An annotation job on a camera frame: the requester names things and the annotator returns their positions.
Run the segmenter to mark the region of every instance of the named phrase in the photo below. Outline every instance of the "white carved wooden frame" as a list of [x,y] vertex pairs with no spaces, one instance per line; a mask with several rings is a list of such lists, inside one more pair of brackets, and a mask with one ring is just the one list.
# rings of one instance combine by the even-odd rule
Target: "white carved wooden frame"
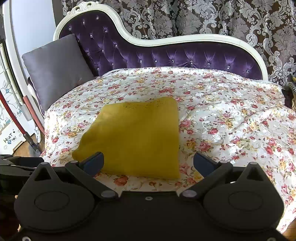
[[227,35],[221,35],[221,34],[192,34],[192,35],[176,36],[171,38],[153,39],[153,40],[138,39],[127,32],[118,13],[113,8],[105,4],[99,4],[98,2],[82,2],[76,7],[74,7],[70,12],[68,12],[67,15],[58,24],[54,32],[53,40],[55,41],[59,38],[62,28],[67,24],[68,21],[70,21],[72,18],[74,18],[78,14],[92,11],[92,10],[100,10],[102,12],[105,12],[114,22],[115,27],[117,28],[117,31],[119,32],[119,34],[126,41],[137,46],[151,47],[151,46],[184,43],[184,42],[196,42],[196,41],[220,42],[220,43],[227,43],[227,44],[238,46],[246,50],[257,61],[262,72],[262,79],[265,81],[268,80],[266,65],[264,63],[264,60],[260,56],[260,54],[252,46],[248,45],[246,42],[240,39],[227,36]]

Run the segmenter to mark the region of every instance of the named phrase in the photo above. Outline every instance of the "purple tufted upholstery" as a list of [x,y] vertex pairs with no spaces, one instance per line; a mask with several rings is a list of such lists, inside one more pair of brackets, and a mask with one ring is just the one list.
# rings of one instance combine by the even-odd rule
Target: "purple tufted upholstery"
[[71,19],[59,37],[72,33],[94,76],[120,68],[177,66],[225,70],[250,79],[262,79],[258,63],[239,47],[217,42],[135,46],[121,37],[107,14],[98,10]]

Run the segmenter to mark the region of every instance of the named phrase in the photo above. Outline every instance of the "gray pillow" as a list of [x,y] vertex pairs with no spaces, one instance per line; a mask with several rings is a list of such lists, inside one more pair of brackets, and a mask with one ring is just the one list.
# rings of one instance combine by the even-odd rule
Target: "gray pillow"
[[43,110],[73,88],[95,79],[74,34],[25,53],[22,59]]

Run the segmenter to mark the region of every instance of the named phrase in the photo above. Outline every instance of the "pink rose pattern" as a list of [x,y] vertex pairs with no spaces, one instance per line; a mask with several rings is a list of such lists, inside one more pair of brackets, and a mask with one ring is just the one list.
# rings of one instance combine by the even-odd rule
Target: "pink rose pattern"
[[152,67],[116,70],[71,90],[47,111],[45,151],[55,166],[72,160],[84,132],[105,104],[170,96],[179,109],[179,180],[116,176],[95,178],[113,188],[177,191],[202,179],[193,167],[199,151],[234,166],[258,162],[285,203],[278,230],[296,217],[296,115],[284,106],[281,87],[224,71]]

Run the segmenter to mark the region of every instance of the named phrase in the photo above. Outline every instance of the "screw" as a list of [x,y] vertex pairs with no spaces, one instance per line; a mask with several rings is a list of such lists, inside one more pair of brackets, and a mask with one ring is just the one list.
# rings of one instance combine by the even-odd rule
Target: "screw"
[[25,236],[22,238],[22,241],[32,241],[29,237]]

